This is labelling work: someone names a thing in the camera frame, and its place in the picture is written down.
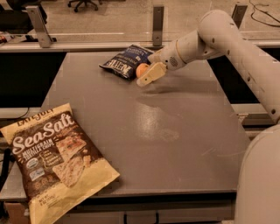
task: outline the chair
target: chair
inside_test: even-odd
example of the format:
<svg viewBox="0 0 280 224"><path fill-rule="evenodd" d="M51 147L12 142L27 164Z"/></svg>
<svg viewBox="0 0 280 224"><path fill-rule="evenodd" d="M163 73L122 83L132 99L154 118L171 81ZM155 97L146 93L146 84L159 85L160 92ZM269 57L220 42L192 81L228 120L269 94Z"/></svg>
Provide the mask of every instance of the chair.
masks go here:
<svg viewBox="0 0 280 224"><path fill-rule="evenodd" d="M71 7L71 3L75 3L75 2L78 2L77 5L75 6L74 8L74 12L78 12L78 7L81 5L81 4L85 4L86 6L88 4L92 4L94 6L94 9L96 11L98 11L98 6L96 3L93 3L91 0L72 0L72 1L69 1L68 3L68 7Z"/></svg>
<svg viewBox="0 0 280 224"><path fill-rule="evenodd" d="M11 34L26 34L33 29L32 22L25 11L25 7L29 5L38 5L44 22L46 23L46 12L44 11L40 1L26 2L23 0L7 0L11 10L5 10L0 4L0 31Z"/></svg>

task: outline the cable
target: cable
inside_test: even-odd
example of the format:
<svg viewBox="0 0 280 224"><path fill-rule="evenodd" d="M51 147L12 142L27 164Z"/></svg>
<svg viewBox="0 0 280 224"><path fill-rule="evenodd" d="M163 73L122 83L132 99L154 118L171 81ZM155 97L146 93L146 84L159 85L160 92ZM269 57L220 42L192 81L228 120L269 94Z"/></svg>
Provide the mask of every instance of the cable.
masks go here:
<svg viewBox="0 0 280 224"><path fill-rule="evenodd" d="M261 4L261 3L259 3L259 4L253 4L252 2L251 2L251 0L249 0L249 2L253 5L253 12L252 12L252 14L251 14L251 18L253 19L253 20L255 20L256 22L259 22L259 23L261 23L261 24L264 24L264 25L269 25L269 26L273 26L273 27L280 27L280 25L278 25L278 24L268 24L268 23L265 23L265 22L263 22L263 21L261 21L261 20L258 20L258 19L256 19L256 18L254 18L254 14L256 13L256 10L257 11L260 11L260 12L262 12L263 14L265 14L265 15L267 15L268 17L270 17L270 18L272 18L273 20L275 20L275 21L277 21L279 24L280 24L280 20L278 20L278 19L276 19L275 17L273 17L273 16L271 16L267 11L265 11L265 10L260 10L260 9L258 9L256 6L269 6L268 4Z"/></svg>

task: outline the small snack bag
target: small snack bag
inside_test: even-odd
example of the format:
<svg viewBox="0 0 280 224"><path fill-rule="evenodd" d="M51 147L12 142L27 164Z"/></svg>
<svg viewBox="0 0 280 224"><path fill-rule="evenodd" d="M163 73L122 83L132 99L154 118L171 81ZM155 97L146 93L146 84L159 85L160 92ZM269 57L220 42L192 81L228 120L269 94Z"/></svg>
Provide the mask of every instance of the small snack bag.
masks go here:
<svg viewBox="0 0 280 224"><path fill-rule="evenodd" d="M118 53L100 67L127 80L136 78L137 67L142 63L150 63L148 56L153 51L137 45L131 45L124 52Z"/></svg>

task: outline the gray table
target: gray table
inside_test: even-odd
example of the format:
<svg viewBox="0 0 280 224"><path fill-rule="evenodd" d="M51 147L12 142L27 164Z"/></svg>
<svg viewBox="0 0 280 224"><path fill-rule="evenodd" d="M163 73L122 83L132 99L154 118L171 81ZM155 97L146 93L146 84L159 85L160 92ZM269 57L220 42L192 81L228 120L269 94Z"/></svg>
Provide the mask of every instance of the gray table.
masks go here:
<svg viewBox="0 0 280 224"><path fill-rule="evenodd" d="M116 54L68 53L42 106L70 102L80 126L121 173L93 198L234 193L249 139L207 62L140 88L98 66ZM14 168L1 200L25 198L22 188L11 196L18 177Z"/></svg>

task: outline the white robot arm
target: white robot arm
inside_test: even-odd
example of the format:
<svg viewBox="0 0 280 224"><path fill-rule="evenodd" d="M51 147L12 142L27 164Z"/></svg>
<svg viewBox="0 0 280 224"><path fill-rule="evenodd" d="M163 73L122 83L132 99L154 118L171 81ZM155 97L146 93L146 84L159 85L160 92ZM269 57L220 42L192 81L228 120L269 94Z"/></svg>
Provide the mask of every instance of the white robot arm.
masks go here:
<svg viewBox="0 0 280 224"><path fill-rule="evenodd" d="M222 10L209 11L200 20L197 31L172 41L149 60L176 70L193 60L209 59L218 53L227 56L277 123L280 63L244 39L233 19ZM137 84L150 83L152 75L148 69L143 74L147 78L139 79ZM280 223L280 125L266 129L247 148L237 188L234 224L264 223Z"/></svg>

